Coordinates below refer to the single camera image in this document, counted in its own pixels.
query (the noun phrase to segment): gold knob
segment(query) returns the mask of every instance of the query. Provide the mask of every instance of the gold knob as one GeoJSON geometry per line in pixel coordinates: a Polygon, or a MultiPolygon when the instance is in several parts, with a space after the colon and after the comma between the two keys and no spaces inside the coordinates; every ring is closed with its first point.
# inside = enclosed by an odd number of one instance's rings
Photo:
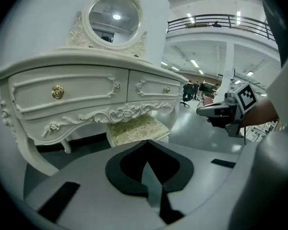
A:
{"type": "Polygon", "coordinates": [[[61,99],[64,95],[64,89],[61,85],[56,85],[52,88],[52,96],[56,99],[61,99]]]}
{"type": "Polygon", "coordinates": [[[167,88],[164,89],[165,93],[169,93],[170,91],[171,91],[170,87],[167,87],[167,88]]]}

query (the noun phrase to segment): forearm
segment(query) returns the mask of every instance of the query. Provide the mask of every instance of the forearm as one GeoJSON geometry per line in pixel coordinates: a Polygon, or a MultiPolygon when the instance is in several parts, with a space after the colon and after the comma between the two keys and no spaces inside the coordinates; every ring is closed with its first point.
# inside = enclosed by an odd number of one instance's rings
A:
{"type": "Polygon", "coordinates": [[[242,127],[260,125],[278,119],[276,110],[268,98],[261,99],[255,107],[247,112],[242,127]]]}

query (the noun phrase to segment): white column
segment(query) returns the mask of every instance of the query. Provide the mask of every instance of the white column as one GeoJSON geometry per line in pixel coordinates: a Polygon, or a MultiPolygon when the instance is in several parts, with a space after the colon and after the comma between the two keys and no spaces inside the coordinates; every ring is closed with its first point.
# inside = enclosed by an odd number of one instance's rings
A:
{"type": "Polygon", "coordinates": [[[227,42],[223,80],[219,90],[219,95],[215,98],[214,102],[222,102],[224,100],[224,94],[229,90],[230,82],[233,76],[234,76],[234,43],[227,42]]]}

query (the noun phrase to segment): stool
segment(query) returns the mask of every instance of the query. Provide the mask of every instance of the stool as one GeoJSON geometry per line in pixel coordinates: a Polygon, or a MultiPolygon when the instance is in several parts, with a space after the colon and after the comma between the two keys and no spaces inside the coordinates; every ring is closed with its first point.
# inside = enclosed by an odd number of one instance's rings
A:
{"type": "Polygon", "coordinates": [[[126,123],[108,124],[107,129],[107,139],[111,147],[147,139],[168,142],[169,134],[169,129],[149,114],[126,123]]]}

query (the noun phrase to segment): vanity table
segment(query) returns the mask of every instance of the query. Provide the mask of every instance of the vanity table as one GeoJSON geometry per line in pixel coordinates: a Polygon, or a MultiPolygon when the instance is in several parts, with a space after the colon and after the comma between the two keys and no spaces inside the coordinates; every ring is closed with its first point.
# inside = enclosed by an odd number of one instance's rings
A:
{"type": "Polygon", "coordinates": [[[90,13],[100,1],[77,13],[66,46],[0,67],[3,122],[22,156],[49,176],[58,169],[39,154],[34,141],[61,142],[70,152],[66,137],[90,123],[127,122],[153,110],[170,114],[172,125],[177,118],[187,80],[145,60],[140,1],[130,0],[138,12],[137,27],[121,44],[92,30],[90,13]]]}

